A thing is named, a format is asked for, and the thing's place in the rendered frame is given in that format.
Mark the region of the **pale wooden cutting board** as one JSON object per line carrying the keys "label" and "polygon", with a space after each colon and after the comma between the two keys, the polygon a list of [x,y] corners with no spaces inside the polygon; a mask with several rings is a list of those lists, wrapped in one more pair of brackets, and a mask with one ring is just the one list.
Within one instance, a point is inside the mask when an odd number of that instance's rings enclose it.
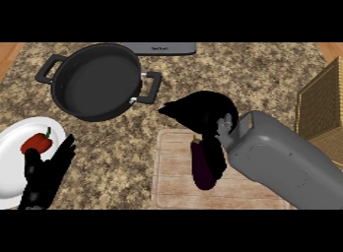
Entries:
{"label": "pale wooden cutting board", "polygon": [[193,178],[191,142],[200,138],[188,129],[159,132],[151,201],[156,209],[292,210],[290,203],[230,166],[212,190]]}

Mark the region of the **purple eggplant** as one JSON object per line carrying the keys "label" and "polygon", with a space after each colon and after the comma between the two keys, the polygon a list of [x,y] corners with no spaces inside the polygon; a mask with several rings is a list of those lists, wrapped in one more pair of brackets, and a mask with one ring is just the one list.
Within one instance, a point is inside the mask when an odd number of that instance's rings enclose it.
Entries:
{"label": "purple eggplant", "polygon": [[193,176],[197,187],[202,190],[212,190],[215,188],[216,179],[206,160],[202,141],[202,139],[194,138],[191,142]]}

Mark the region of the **dark grey appliance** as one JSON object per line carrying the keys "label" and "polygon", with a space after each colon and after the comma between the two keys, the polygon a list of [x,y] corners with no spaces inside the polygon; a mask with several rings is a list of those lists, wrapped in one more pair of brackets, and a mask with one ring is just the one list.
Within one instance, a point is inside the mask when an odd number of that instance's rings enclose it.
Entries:
{"label": "dark grey appliance", "polygon": [[125,42],[136,55],[193,55],[197,53],[194,42]]}

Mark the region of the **black two-handled pan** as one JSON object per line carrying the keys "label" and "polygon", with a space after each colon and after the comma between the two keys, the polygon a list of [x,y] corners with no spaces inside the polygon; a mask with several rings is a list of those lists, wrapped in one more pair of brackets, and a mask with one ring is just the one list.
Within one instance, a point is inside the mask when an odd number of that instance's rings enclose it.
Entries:
{"label": "black two-handled pan", "polygon": [[116,43],[94,44],[68,57],[52,54],[36,80],[51,85],[61,110],[89,122],[119,117],[135,102],[154,104],[160,72],[141,72],[132,50]]}

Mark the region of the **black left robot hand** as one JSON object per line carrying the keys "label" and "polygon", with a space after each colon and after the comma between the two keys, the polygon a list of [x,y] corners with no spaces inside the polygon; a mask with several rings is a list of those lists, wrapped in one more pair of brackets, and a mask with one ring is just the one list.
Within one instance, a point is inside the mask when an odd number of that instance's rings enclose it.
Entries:
{"label": "black left robot hand", "polygon": [[68,135],[54,157],[42,160],[36,149],[25,153],[25,178],[28,181],[19,210],[46,210],[51,207],[65,172],[76,156],[74,136]]}

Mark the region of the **red bell pepper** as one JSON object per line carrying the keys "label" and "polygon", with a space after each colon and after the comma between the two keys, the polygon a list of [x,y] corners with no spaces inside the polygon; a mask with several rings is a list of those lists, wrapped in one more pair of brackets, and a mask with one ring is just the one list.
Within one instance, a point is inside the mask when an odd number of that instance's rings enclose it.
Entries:
{"label": "red bell pepper", "polygon": [[43,154],[52,147],[51,129],[46,129],[45,133],[37,133],[24,143],[21,147],[22,154],[27,153],[28,149],[36,149]]}

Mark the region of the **white plate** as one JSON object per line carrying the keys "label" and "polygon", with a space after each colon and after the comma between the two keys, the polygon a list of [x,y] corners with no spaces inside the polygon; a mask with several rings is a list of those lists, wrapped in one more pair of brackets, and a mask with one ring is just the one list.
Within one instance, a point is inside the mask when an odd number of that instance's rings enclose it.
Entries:
{"label": "white plate", "polygon": [[0,133],[0,210],[19,206],[27,186],[25,155],[21,147],[37,134],[51,130],[52,147],[42,154],[42,159],[52,158],[65,140],[61,124],[49,117],[31,117],[17,122]]}

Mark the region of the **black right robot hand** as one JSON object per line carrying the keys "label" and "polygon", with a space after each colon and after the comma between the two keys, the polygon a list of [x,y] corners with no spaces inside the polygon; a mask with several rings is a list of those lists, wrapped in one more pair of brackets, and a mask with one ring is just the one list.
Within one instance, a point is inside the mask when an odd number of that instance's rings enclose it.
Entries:
{"label": "black right robot hand", "polygon": [[231,98],[221,93],[200,91],[168,102],[159,112],[203,135],[205,157],[213,177],[221,179],[227,169],[222,147],[228,146],[228,141],[222,143],[218,138],[231,134],[239,121]]}

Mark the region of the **wicker basket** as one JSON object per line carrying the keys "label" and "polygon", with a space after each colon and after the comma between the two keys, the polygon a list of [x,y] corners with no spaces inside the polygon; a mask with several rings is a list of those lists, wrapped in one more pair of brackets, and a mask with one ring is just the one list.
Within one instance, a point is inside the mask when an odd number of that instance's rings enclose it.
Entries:
{"label": "wicker basket", "polygon": [[343,57],[299,91],[296,132],[343,168]]}

